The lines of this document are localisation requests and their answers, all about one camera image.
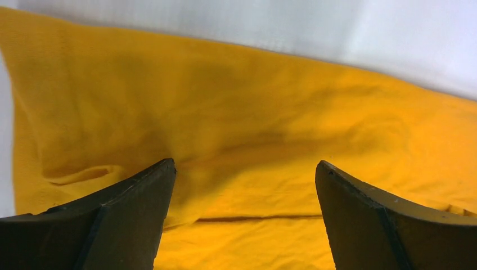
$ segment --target dark edge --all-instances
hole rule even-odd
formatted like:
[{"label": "dark edge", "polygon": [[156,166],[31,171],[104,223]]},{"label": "dark edge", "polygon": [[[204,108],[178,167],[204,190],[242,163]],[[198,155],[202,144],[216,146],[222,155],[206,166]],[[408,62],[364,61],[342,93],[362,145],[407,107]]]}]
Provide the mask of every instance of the dark edge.
[{"label": "dark edge", "polygon": [[375,202],[373,199],[368,197],[361,190],[356,188],[351,182],[347,181],[345,179],[346,176],[342,175],[340,172],[337,171],[339,170],[337,167],[331,165],[330,163],[324,160],[319,162],[317,166],[317,170],[319,170],[320,167],[324,169],[325,171],[327,171],[328,175],[331,176],[330,178],[335,180],[341,187],[344,187],[347,190],[359,195],[359,198],[361,201],[363,201],[363,203],[373,207],[376,210],[379,220],[381,222],[381,226],[387,235],[389,245],[391,246],[391,249],[394,254],[394,258],[396,259],[396,262],[398,263],[399,268],[401,270],[412,270],[413,268],[409,264],[408,256],[404,250],[401,240],[399,239],[394,223],[391,221],[391,219],[388,216],[386,207],[379,204],[378,202]]},{"label": "dark edge", "polygon": [[322,160],[318,166],[320,166],[320,164],[322,164],[325,169],[332,170],[335,174],[339,175],[339,177],[346,179],[350,185],[359,190],[359,194],[361,196],[366,197],[374,202],[379,202],[379,205],[386,207],[389,213],[405,215],[409,218],[417,219],[422,222],[437,222],[455,227],[477,226],[477,219],[474,217],[464,217],[458,214],[436,210],[412,201],[408,201],[376,186],[372,186],[366,182],[363,182],[324,160]]},{"label": "dark edge", "polygon": [[[174,185],[175,185],[175,183],[176,183],[176,176],[177,176],[177,169],[176,169],[175,163],[174,163],[173,160],[171,160],[171,161],[172,161],[171,164],[167,164],[167,166],[166,166],[165,169],[164,169],[166,172],[168,171],[169,166],[172,166],[172,168],[174,169],[173,172],[170,172],[172,175],[174,175],[174,177],[172,178],[172,186],[173,186],[173,188],[170,189],[169,196],[167,197],[167,201],[168,201],[169,203],[168,203],[167,211],[165,212],[164,219],[166,219],[167,213],[169,212],[170,200],[171,200],[171,198],[172,198],[172,192],[174,191]],[[161,230],[161,231],[160,231],[161,233],[160,233],[159,238],[158,238],[158,240],[157,240],[157,243],[156,243],[156,245],[155,245],[155,250],[156,250],[156,251],[159,250],[159,246],[160,246],[160,244],[161,244],[162,234],[163,234],[163,232],[164,232],[164,225],[163,225],[163,227],[162,227],[160,230]]]},{"label": "dark edge", "polygon": [[[161,160],[160,162],[144,169],[143,171],[133,175],[132,177],[128,178],[128,179],[125,179],[123,181],[133,181],[134,183],[138,182],[138,181],[142,181],[144,179],[147,179],[148,176],[150,176],[151,174],[154,174],[154,173],[160,173],[160,175],[158,177],[161,177],[162,175],[164,175],[167,170],[170,168],[170,166],[172,166],[174,168],[174,174],[176,173],[176,169],[175,169],[175,166],[174,166],[174,160],[173,159],[163,159]],[[103,217],[107,215],[107,213],[109,212],[109,209],[110,207],[108,206],[108,204],[113,204],[114,201],[116,200],[120,200],[121,197],[126,194],[128,191],[130,190],[133,190],[135,187],[132,186],[131,189],[127,189],[125,190],[123,193],[119,194],[117,197],[115,198],[111,198],[111,200],[103,205],[101,205],[101,207],[99,208],[99,211],[98,211],[98,214],[96,215],[96,219],[94,220],[92,226],[91,226],[91,230],[83,244],[83,247],[81,249],[81,252],[79,253],[78,255],[78,258],[76,260],[76,263],[75,263],[75,266],[73,268],[73,270],[82,270],[83,269],[83,263],[84,263],[84,260],[85,258],[88,256],[88,253],[89,253],[89,250],[91,248],[91,246],[93,245],[94,243],[94,240],[95,240],[95,237],[96,237],[96,234],[101,226],[101,222],[103,220]]]}]

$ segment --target yellow fabric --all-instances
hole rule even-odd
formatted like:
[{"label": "yellow fabric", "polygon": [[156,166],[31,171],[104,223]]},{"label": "yellow fabric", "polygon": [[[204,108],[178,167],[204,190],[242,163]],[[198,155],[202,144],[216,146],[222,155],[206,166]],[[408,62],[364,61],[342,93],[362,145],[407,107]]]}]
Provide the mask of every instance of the yellow fabric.
[{"label": "yellow fabric", "polygon": [[[333,269],[317,218],[321,159],[417,203],[477,213],[472,101],[342,65],[6,8],[0,47],[17,212],[173,157],[157,269]],[[259,218],[221,219],[249,216]]]}]

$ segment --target white backdrop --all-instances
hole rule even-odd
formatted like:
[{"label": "white backdrop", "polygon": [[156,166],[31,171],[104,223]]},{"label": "white backdrop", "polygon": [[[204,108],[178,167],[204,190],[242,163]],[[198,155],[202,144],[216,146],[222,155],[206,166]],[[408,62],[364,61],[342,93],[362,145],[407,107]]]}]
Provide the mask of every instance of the white backdrop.
[{"label": "white backdrop", "polygon": [[[80,23],[359,66],[477,100],[474,0],[0,0]],[[13,214],[10,82],[0,62],[0,216]]]}]

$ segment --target crease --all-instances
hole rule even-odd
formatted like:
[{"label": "crease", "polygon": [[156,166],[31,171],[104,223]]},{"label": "crease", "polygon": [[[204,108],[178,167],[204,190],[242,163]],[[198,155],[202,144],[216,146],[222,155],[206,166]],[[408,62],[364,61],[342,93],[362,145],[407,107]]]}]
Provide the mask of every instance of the crease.
[{"label": "crease", "polygon": [[195,223],[215,223],[215,222],[253,222],[266,221],[271,219],[323,219],[323,215],[268,215],[268,216],[236,216],[236,217],[216,217],[199,218]]}]

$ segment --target fabric fold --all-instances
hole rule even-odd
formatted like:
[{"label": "fabric fold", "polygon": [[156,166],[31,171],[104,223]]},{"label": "fabric fold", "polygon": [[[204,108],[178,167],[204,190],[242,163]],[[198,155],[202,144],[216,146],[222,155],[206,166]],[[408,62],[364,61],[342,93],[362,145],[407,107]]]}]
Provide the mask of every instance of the fabric fold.
[{"label": "fabric fold", "polygon": [[[262,248],[263,262],[288,258],[271,264],[276,269],[328,269],[310,259],[317,254],[300,255],[312,245],[328,250],[324,230],[299,225],[308,221],[260,222],[270,230],[276,224],[266,241],[280,236],[287,249],[259,236],[245,240],[255,230],[248,223],[240,233],[236,223],[194,223],[320,215],[314,170],[322,159],[416,203],[477,213],[474,101],[348,66],[7,8],[0,8],[0,48],[15,99],[18,214],[78,199],[173,158],[178,174],[162,269],[180,269],[176,263],[189,252],[204,258],[195,269],[239,269],[239,259],[227,256],[250,250],[240,259],[253,261]],[[244,241],[233,250],[225,242],[189,249],[182,233],[173,233],[188,228]]]}]

